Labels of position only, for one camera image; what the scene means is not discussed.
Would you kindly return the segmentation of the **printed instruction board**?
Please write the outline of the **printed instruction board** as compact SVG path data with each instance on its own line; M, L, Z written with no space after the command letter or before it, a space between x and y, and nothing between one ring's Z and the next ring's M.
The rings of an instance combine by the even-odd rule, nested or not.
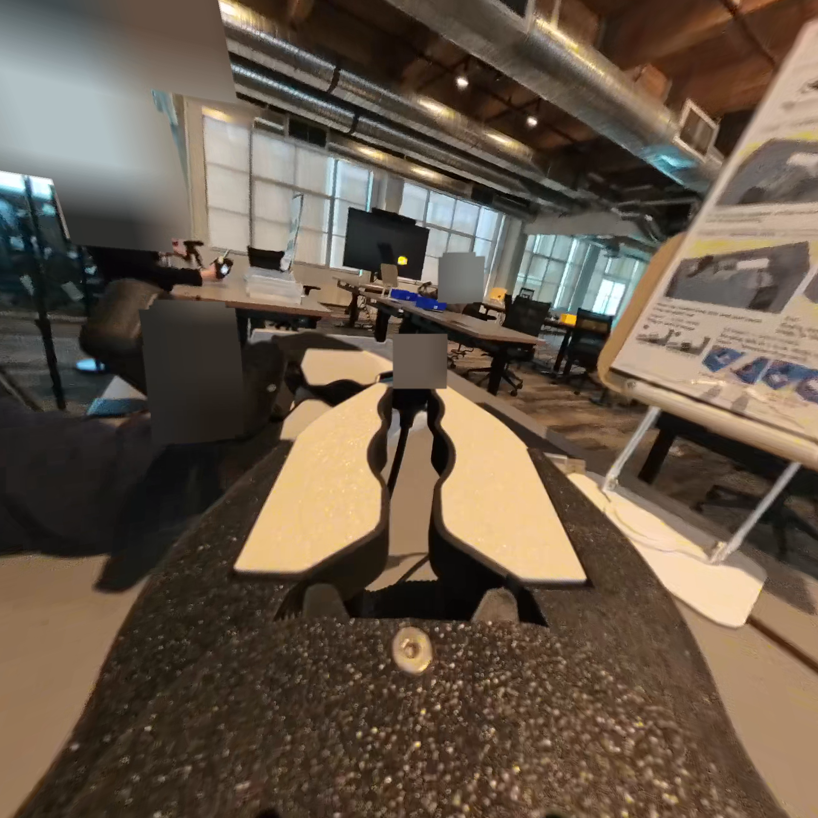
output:
M610 364L623 395L816 469L817 27L805 24Z

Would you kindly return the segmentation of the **black display screen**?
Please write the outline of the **black display screen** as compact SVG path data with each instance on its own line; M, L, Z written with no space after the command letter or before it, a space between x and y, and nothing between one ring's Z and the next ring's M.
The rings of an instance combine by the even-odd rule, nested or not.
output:
M349 208L341 266L379 273L381 266L397 267L400 278L422 277L429 229L399 213Z

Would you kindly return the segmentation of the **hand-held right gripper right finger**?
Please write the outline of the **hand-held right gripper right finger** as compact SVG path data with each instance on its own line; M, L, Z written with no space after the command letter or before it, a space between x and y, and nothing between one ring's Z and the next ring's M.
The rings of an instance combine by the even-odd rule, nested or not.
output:
M587 574L524 440L454 389L431 392L435 526L474 565L523 585Z

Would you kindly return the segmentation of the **wooden desk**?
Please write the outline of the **wooden desk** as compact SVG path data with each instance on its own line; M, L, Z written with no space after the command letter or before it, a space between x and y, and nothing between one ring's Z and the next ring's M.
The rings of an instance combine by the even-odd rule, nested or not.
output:
M234 309L240 345L244 346L256 329L271 323L289 329L316 329L318 322L328 318L331 310L309 295L298 302L277 296L253 297L240 281L206 281L199 287L177 285L171 290L176 300L216 302Z
M661 413L655 427L658 435L638 474L639 480L647 484L652 484L658 477L672 445L678 439L700 446L712 454L725 457L739 471L757 478L774 482L783 474L785 463L781 457L723 437L705 429L702 425L684 421L675 415ZM813 541L817 539L816 524L804 519L789 507L788 500L794 496L816 503L817 475L815 470L801 467L758 520L759 524L771 528L777 549L776 555L780 559L788 554L788 533L800 532ZM701 510L704 506L715 506L722 509L753 510L757 504L758 500L749 493L715 484L707 491L695 509Z
M395 300L369 285L339 277L334 280L339 289L353 295L353 301L362 295L374 302L377 311L374 337L379 342L386 340L389 321L394 318L400 321L400 334L442 334L451 342L487 354L489 366L472 368L465 374L485 375L487 391L492 395L499 393L503 382L511 387L513 397L518 395L523 383L515 379L510 366L532 361L535 350L543 343L537 336L507 329L496 322L455 312L424 310L414 302Z

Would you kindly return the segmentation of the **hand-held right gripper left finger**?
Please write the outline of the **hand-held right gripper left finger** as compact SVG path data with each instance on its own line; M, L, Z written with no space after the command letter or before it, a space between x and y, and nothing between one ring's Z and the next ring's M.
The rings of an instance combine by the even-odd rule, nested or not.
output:
M372 385L308 425L293 441L234 570L315 576L387 531L383 467L391 417L392 389Z

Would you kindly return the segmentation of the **white document stand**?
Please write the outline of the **white document stand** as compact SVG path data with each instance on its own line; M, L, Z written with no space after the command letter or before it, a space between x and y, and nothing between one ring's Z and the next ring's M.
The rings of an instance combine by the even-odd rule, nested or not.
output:
M619 475L624 465L659 416L657 406L649 407L628 444L598 483L589 477L575 476L571 480L637 548L675 598L718 625L740 628L749 619L767 575L751 558L734 554L781 497L801 465L790 462L736 532L705 550L664 518L619 493Z

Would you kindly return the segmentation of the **metal air duct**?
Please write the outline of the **metal air duct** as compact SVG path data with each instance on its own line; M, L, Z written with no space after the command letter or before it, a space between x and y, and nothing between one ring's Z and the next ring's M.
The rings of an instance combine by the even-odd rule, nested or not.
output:
M682 187L705 194L721 172L713 149L680 138L680 118L535 2L391 1L390 4Z
M460 196L477 204L499 206L502 211L509 213L533 213L538 209L571 213L582 208L577 202L557 192L532 191L514 178L501 178L500 184L495 185L482 178L472 179L455 169L438 168L338 134L330 135L325 148L335 156L391 173L405 181Z
M512 196L556 208L579 205L582 192L571 185L571 174L554 178L522 143L313 53L238 2L219 7L237 91Z

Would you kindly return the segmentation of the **black office chair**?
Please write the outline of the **black office chair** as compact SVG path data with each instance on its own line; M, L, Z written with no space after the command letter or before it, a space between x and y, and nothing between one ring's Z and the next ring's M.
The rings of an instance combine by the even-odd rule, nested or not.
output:
M539 339L543 327L550 318L550 302L539 302L518 295L514 299L504 296L505 316L502 326L508 330Z
M562 380L568 383L575 367L581 369L574 394L580 394L582 386L597 370L599 356L611 333L614 317L608 314L579 308L571 339L565 353Z

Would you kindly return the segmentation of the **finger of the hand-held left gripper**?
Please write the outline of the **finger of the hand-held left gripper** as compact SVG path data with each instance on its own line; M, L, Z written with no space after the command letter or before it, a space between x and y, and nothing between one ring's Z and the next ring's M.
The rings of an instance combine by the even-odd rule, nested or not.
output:
M375 383L391 376L392 362L362 349L309 349L300 368L306 383Z

